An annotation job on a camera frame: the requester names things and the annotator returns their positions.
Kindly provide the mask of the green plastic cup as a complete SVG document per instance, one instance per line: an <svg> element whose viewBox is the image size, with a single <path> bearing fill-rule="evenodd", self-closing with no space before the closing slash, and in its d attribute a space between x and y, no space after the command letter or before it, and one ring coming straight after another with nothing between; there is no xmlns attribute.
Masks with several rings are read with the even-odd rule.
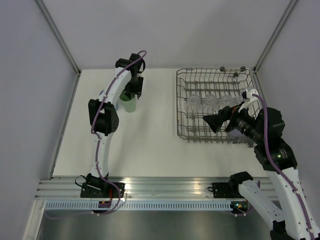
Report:
<svg viewBox="0 0 320 240"><path fill-rule="evenodd" d="M131 98L128 98L125 95L125 91L123 91L120 96L119 100L124 107L125 111L128 113L133 113L136 110L136 96L134 94L131 94Z"/></svg>

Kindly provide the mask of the purple plastic cup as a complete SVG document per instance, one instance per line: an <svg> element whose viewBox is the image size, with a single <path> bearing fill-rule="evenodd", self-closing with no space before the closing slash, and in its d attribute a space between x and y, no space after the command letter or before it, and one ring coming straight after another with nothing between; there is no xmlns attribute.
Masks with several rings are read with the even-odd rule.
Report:
<svg viewBox="0 0 320 240"><path fill-rule="evenodd" d="M242 134L240 131L238 131L237 129L233 129L232 131L229 132L229 136L231 138L246 138L246 136L244 134Z"/></svg>

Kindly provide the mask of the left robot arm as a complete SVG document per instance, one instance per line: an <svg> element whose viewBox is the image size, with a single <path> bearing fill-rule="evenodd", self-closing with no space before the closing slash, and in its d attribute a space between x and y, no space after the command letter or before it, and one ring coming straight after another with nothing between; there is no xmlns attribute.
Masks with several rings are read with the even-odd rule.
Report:
<svg viewBox="0 0 320 240"><path fill-rule="evenodd" d="M96 136L95 154L90 173L84 177L81 198L122 198L124 184L109 181L109 152L111 140L119 127L116 104L122 93L132 97L142 94L142 73L146 68L145 50L132 53L128 59L120 58L115 63L114 75L110 84L97 99L88 102L91 133Z"/></svg>

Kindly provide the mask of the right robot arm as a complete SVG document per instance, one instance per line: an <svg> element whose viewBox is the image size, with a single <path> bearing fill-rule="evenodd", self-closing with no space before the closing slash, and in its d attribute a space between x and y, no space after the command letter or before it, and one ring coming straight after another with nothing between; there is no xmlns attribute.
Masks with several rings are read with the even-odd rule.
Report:
<svg viewBox="0 0 320 240"><path fill-rule="evenodd" d="M226 132L238 130L255 143L254 154L269 177L279 200L277 207L262 193L246 171L229 177L228 192L244 197L269 227L273 240L318 240L320 227L314 222L299 178L298 163L292 148L283 140L285 123L281 112L264 107L256 118L240 105L225 107L203 120L214 133L224 122Z"/></svg>

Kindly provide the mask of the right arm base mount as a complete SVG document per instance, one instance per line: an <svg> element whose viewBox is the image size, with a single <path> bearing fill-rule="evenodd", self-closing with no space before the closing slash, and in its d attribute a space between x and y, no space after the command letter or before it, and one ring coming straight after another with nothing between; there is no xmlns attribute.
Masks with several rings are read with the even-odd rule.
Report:
<svg viewBox="0 0 320 240"><path fill-rule="evenodd" d="M213 182L211 192L215 199L244 199L242 195L230 187L228 182Z"/></svg>

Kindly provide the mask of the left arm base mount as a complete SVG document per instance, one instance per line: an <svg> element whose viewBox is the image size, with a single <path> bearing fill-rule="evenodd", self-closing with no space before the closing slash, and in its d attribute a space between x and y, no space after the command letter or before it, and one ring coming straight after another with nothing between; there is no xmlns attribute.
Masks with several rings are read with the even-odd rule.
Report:
<svg viewBox="0 0 320 240"><path fill-rule="evenodd" d="M119 197L122 198L125 193L125 184L123 182L115 182L114 184L118 187L119 193L118 193L118 190L110 184L107 187L100 189L97 186L92 186L87 183L83 183L82 189L80 192L80 197L91 198L91 199L97 199L97 198L110 199L110 198L119 198Z"/></svg>

